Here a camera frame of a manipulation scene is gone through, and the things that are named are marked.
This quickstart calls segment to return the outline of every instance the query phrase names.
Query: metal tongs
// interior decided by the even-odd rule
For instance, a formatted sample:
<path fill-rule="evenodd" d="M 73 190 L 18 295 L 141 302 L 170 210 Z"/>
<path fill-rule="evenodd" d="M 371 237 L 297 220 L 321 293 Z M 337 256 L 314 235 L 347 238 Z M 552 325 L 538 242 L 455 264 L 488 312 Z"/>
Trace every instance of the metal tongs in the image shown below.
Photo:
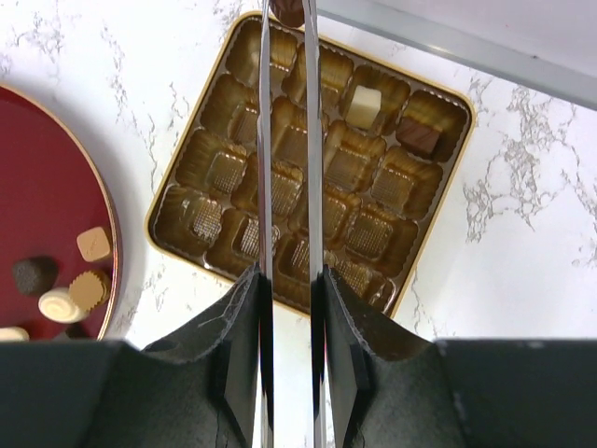
<path fill-rule="evenodd" d="M 319 37 L 315 0 L 302 0 L 305 14 L 305 56 L 307 68 L 307 145 L 309 198 L 309 278 L 311 283 L 313 445 L 326 446 L 326 396 L 324 393 L 325 330 L 323 272 L 324 236 L 322 221 L 323 154 L 319 70 Z M 261 301 L 261 446 L 273 446 L 273 316 L 272 316 L 272 220 L 271 220 L 271 104 L 270 104 L 270 0 L 263 2 L 263 27 L 259 59 L 259 117 L 257 159 L 259 170 L 259 266 L 267 285 Z"/>

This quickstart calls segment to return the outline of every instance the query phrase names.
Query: marble countertop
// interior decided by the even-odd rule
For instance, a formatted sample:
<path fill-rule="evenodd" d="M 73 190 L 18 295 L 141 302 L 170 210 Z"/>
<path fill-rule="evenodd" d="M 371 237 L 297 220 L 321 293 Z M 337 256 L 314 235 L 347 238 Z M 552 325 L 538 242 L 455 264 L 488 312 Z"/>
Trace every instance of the marble countertop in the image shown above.
<path fill-rule="evenodd" d="M 146 211 L 229 26 L 257 0 L 0 0 L 0 82 L 82 142 L 124 242 L 109 337 L 142 347 L 229 285 L 153 250 Z M 597 112 L 321 19 L 320 33 L 463 92 L 478 123 L 395 320 L 437 337 L 597 336 Z M 309 446 L 309 324 L 276 307 L 276 441 Z M 301 409 L 304 419 L 290 415 Z"/>

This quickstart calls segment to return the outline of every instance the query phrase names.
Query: red plate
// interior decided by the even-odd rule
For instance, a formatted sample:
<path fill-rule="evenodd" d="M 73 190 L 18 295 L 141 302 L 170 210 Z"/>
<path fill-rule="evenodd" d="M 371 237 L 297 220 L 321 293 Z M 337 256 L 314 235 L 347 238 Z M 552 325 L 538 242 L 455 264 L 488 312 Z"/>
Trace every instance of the red plate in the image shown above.
<path fill-rule="evenodd" d="M 104 336 L 118 293 L 119 238 L 104 182 L 85 149 L 56 117 L 36 102 L 0 86 L 0 328 L 19 326 L 32 340 L 51 339 L 64 324 L 47 320 L 37 298 L 22 296 L 12 265 L 50 256 L 59 266 L 54 287 L 102 269 L 112 276 L 109 300 L 81 327 L 90 338 Z M 113 258 L 85 261 L 77 236 L 94 227 L 111 233 Z"/>

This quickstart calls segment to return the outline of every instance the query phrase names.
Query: white chocolate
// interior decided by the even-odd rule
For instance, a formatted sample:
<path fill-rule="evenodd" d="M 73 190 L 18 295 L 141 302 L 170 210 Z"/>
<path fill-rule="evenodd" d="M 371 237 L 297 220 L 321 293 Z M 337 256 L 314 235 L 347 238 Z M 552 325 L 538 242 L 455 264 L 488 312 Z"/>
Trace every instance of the white chocolate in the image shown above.
<path fill-rule="evenodd" d="M 6 327 L 0 329 L 0 343 L 13 341 L 29 341 L 29 333 L 21 327 Z"/>
<path fill-rule="evenodd" d="M 356 86 L 348 107 L 346 121 L 361 129 L 369 129 L 382 110 L 382 93 L 375 89 Z"/>
<path fill-rule="evenodd" d="M 39 298 L 37 304 L 42 315 L 61 324 L 74 324 L 89 315 L 72 301 L 65 287 L 57 287 Z"/>

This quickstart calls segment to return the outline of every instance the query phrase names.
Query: tray rim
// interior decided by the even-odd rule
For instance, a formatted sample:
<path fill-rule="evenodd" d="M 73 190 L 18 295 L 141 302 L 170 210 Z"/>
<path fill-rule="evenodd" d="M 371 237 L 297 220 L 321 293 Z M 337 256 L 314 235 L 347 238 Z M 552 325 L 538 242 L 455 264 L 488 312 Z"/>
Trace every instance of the tray rim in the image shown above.
<path fill-rule="evenodd" d="M 208 275 L 212 276 L 213 278 L 219 280 L 220 282 L 226 284 L 226 285 L 232 285 L 233 282 L 231 280 L 229 280 L 228 278 L 226 278 L 225 276 L 219 274 L 219 273 L 214 273 L 212 271 L 209 271 L 208 269 L 199 266 L 195 263 L 193 263 L 192 261 L 189 261 L 187 259 L 184 259 L 183 257 L 168 251 L 167 249 L 164 249 L 162 247 L 160 247 L 158 245 L 158 243 L 156 243 L 154 241 L 154 239 L 151 236 L 151 232 L 149 230 L 149 225 L 150 225 L 150 220 L 152 215 L 154 214 L 155 208 L 158 205 L 158 198 L 161 196 L 161 194 L 163 193 L 163 190 L 165 189 L 165 187 L 167 186 L 168 183 L 168 179 L 170 177 L 170 175 L 172 174 L 172 170 L 174 169 L 174 165 L 175 162 L 180 154 L 180 151 L 183 148 L 183 145 L 185 143 L 185 138 L 182 137 L 186 137 L 188 135 L 188 132 L 190 131 L 190 128 L 192 126 L 193 123 L 193 119 L 194 117 L 197 115 L 197 112 L 201 106 L 201 103 L 204 100 L 205 94 L 208 92 L 209 86 L 211 85 L 211 81 L 214 79 L 215 76 L 215 72 L 217 71 L 217 68 L 219 67 L 219 65 L 222 62 L 222 59 L 224 57 L 224 54 L 226 52 L 226 49 L 229 46 L 230 40 L 232 39 L 232 37 L 234 36 L 237 28 L 247 19 L 251 19 L 251 18 L 261 18 L 262 17 L 262 13 L 261 11 L 258 10 L 253 10 L 253 11 L 248 11 L 245 12 L 243 14 L 241 14 L 230 26 L 228 33 L 226 35 L 226 38 L 224 39 L 224 41 L 222 42 L 220 51 L 217 53 L 217 56 L 215 58 L 214 64 L 212 66 L 212 69 L 210 70 L 209 76 L 207 77 L 207 80 L 205 82 L 205 85 L 203 86 L 203 89 L 201 90 L 201 93 L 199 95 L 199 98 L 197 99 L 197 102 L 195 103 L 195 105 L 193 106 L 193 109 L 191 111 L 191 113 L 189 114 L 189 120 L 187 122 L 187 125 L 185 126 L 184 130 L 180 133 L 180 139 L 179 141 L 176 143 L 176 148 L 174 149 L 174 152 L 170 158 L 170 161 L 168 162 L 168 166 L 166 167 L 166 170 L 164 171 L 164 175 L 160 181 L 160 185 L 156 190 L 156 193 L 154 194 L 153 199 L 151 200 L 151 205 L 149 205 L 149 209 L 146 213 L 146 218 L 144 221 L 144 233 L 146 235 L 146 239 L 148 240 L 149 244 L 158 252 L 160 252 L 161 254 L 167 255 L 168 257 L 174 258 L 174 259 L 179 259 L 181 261 L 184 261 L 186 264 L 189 264 L 190 266 L 193 266 L 196 269 L 199 269 L 205 273 L 207 273 Z M 276 23 L 279 23 L 279 21 L 270 14 L 270 20 L 274 21 Z M 304 26 L 301 26 L 300 28 L 297 28 L 298 31 L 301 31 L 302 33 L 304 33 Z M 439 212 L 441 211 L 443 204 L 446 200 L 446 196 L 448 193 L 448 190 L 451 187 L 451 184 L 454 180 L 454 177 L 456 175 L 456 172 L 458 171 L 458 168 L 460 167 L 461 161 L 463 156 L 465 155 L 465 151 L 468 147 L 468 143 L 470 141 L 470 138 L 475 130 L 476 127 L 476 123 L 477 123 L 477 109 L 475 108 L 475 105 L 473 104 L 473 102 L 467 97 L 465 96 L 461 91 L 457 91 L 454 90 L 452 88 L 446 87 L 438 82 L 435 82 L 434 80 L 431 80 L 427 77 L 423 77 L 420 75 L 417 75 L 413 72 L 411 72 L 410 70 L 404 69 L 402 67 L 400 67 L 397 64 L 393 64 L 393 63 L 388 63 L 387 61 L 384 61 L 376 56 L 373 56 L 369 53 L 367 53 L 366 51 L 360 50 L 360 49 L 354 49 L 346 44 L 343 44 L 335 39 L 329 38 L 326 35 L 319 35 L 319 39 L 321 42 L 327 43 L 327 44 L 332 44 L 337 46 L 340 49 L 343 49 L 345 51 L 351 52 L 363 59 L 372 61 L 373 63 L 377 63 L 385 68 L 388 68 L 390 70 L 394 70 L 397 72 L 400 72 L 408 77 L 412 77 L 414 79 L 417 79 L 425 84 L 428 84 L 432 87 L 435 87 L 436 89 L 445 91 L 446 93 L 449 93 L 450 95 L 453 95 L 454 97 L 458 98 L 459 100 L 461 100 L 469 109 L 470 111 L 470 125 L 468 127 L 468 131 L 466 132 L 466 136 L 463 140 L 463 144 L 462 144 L 462 148 L 460 150 L 460 152 L 458 153 L 458 155 L 456 156 L 456 160 L 454 161 L 454 166 L 451 169 L 451 172 L 448 176 L 448 179 L 446 181 L 446 186 L 444 188 L 444 190 L 441 192 L 441 196 L 439 197 L 439 200 L 437 202 L 437 208 L 436 211 L 433 213 L 433 215 L 431 216 L 431 219 L 429 220 L 429 228 L 427 229 L 427 232 L 425 233 L 423 240 L 421 241 L 421 246 L 419 247 L 419 250 L 417 250 L 417 253 L 415 255 L 415 258 L 412 262 L 412 266 L 409 269 L 409 272 L 407 273 L 407 276 L 404 279 L 404 286 L 398 291 L 397 295 L 396 295 L 396 302 L 393 305 L 393 309 L 392 312 L 389 314 L 389 317 L 391 319 L 394 320 L 394 317 L 396 316 L 396 313 L 398 311 L 398 308 L 400 307 L 400 303 L 402 302 L 402 300 L 404 299 L 404 296 L 407 293 L 407 286 L 410 283 L 410 281 L 412 280 L 412 277 L 415 275 L 416 271 L 417 271 L 417 266 L 419 264 L 419 260 L 421 258 L 422 253 L 424 252 L 424 249 L 427 245 L 427 241 L 429 239 L 429 236 L 431 235 L 431 232 L 433 231 L 433 228 L 436 225 L 436 221 L 437 221 L 437 217 L 439 216 Z M 296 308 L 293 308 L 285 303 L 281 303 L 279 301 L 275 301 L 276 304 L 278 304 L 279 306 L 282 306 L 288 310 L 290 310 L 291 312 L 298 314 L 298 315 L 305 315 L 307 316 L 307 314 L 297 310 Z"/>
<path fill-rule="evenodd" d="M 81 142 L 76 138 L 73 132 L 64 124 L 64 122 L 59 119 L 53 112 L 51 112 L 47 107 L 39 103 L 37 100 L 32 98 L 27 93 L 23 92 L 20 89 L 8 86 L 5 82 L 0 82 L 0 89 L 4 89 L 6 91 L 10 91 L 17 96 L 20 96 L 23 100 L 27 101 L 31 105 L 37 107 L 41 110 L 47 117 L 52 119 L 56 124 L 58 124 L 62 130 L 68 135 L 68 137 L 73 141 L 75 146 L 78 148 L 82 156 L 85 158 L 88 166 L 91 168 L 93 175 L 95 176 L 95 180 L 97 181 L 98 186 L 100 187 L 100 191 L 102 192 L 102 196 L 104 197 L 104 204 L 105 208 L 108 211 L 108 219 L 110 220 L 110 231 L 112 232 L 112 254 L 113 254 L 113 273 L 112 273 L 112 288 L 110 290 L 110 297 L 107 301 L 107 308 L 105 309 L 104 321 L 102 322 L 102 326 L 100 327 L 100 331 L 95 338 L 96 341 L 100 341 L 104 338 L 108 326 L 112 321 L 112 314 L 114 313 L 116 302 L 118 299 L 118 293 L 120 290 L 120 275 L 122 271 L 122 257 L 119 254 L 121 249 L 121 242 L 120 242 L 120 235 L 119 235 L 119 225 L 118 225 L 118 217 L 116 214 L 116 208 L 114 207 L 112 197 L 110 192 L 105 185 L 104 179 L 100 174 L 97 166 L 91 159 L 89 152 L 83 147 Z"/>

